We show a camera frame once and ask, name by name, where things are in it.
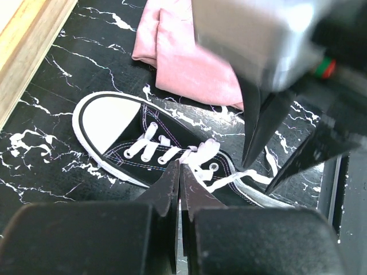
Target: sneaker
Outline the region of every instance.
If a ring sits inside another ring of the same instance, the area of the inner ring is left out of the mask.
[[[238,172],[231,157],[213,139],[198,138],[164,109],[119,92],[96,92],[76,106],[73,129],[97,164],[120,180],[149,188],[169,161],[188,164],[198,182],[224,204],[289,207],[263,194],[241,178],[269,184],[271,178],[254,170]],[[270,161],[276,173],[275,162]]]

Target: black marble surface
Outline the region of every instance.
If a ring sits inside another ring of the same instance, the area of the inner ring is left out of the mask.
[[[143,192],[99,169],[74,136],[73,109],[92,92],[120,91],[152,101],[203,138],[220,141],[239,165],[243,114],[155,88],[155,70],[131,59],[145,0],[128,1],[78,2],[0,132],[0,230],[26,203],[131,200]],[[294,102],[268,144],[279,167],[314,129],[318,115]],[[264,155],[252,168],[269,173]],[[297,175],[274,196],[316,207],[322,173],[323,165]]]

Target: white rubber sole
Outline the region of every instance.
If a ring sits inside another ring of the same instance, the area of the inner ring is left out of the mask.
[[[147,100],[144,100],[144,99],[141,99],[140,97],[136,97],[136,96],[132,96],[132,95],[122,94],[120,92],[95,92],[95,93],[92,93],[92,94],[84,97],[82,100],[80,100],[79,103],[77,104],[77,106],[75,107],[74,112],[73,112],[72,125],[73,125],[74,133],[75,133],[78,141],[80,142],[80,144],[85,148],[85,150],[95,160],[95,162],[102,169],[106,170],[108,173],[110,173],[111,175],[115,176],[116,178],[118,178],[120,180],[130,182],[132,184],[135,184],[137,186],[141,186],[141,187],[144,187],[144,188],[149,188],[149,186],[147,186],[146,184],[144,184],[144,183],[128,176],[127,174],[121,172],[120,170],[116,169],[115,167],[111,166],[110,164],[105,162],[103,159],[101,159],[99,154],[94,149],[92,149],[92,147],[87,142],[85,136],[83,135],[82,130],[81,130],[81,125],[79,123],[80,112],[81,112],[83,106],[85,106],[85,104],[88,101],[90,101],[94,97],[100,97],[101,95],[105,95],[105,96],[108,96],[108,95],[124,96],[124,97],[127,97],[127,98],[131,98],[135,101],[139,101],[141,103],[144,103],[146,105],[152,106],[155,109],[158,109],[160,112],[167,114],[168,116],[172,117],[172,115],[169,114],[166,110],[150,103]],[[234,165],[233,165],[233,163],[232,163],[232,161],[225,154],[222,154],[221,152],[219,152],[219,154],[221,154],[221,156],[224,157],[227,160],[227,162],[229,164],[229,169],[231,171],[231,174],[237,172]],[[255,205],[258,205],[258,206],[261,206],[261,207],[292,207],[292,206],[288,205],[287,203],[283,203],[283,202],[277,201],[276,199],[272,199],[269,196],[253,189],[252,187],[247,186],[240,179],[235,180],[233,182],[233,184],[231,184],[231,189],[234,193],[236,193],[237,195],[239,195],[243,199],[249,200],[249,201],[253,202]]]

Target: wooden frame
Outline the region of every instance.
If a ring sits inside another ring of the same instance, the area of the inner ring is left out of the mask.
[[[20,0],[0,30],[0,129],[14,110],[77,0]]]

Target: shoe toe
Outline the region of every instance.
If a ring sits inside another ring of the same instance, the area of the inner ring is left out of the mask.
[[[140,110],[141,103],[118,96],[99,96],[87,102],[79,116],[81,131],[95,150],[103,154]]]

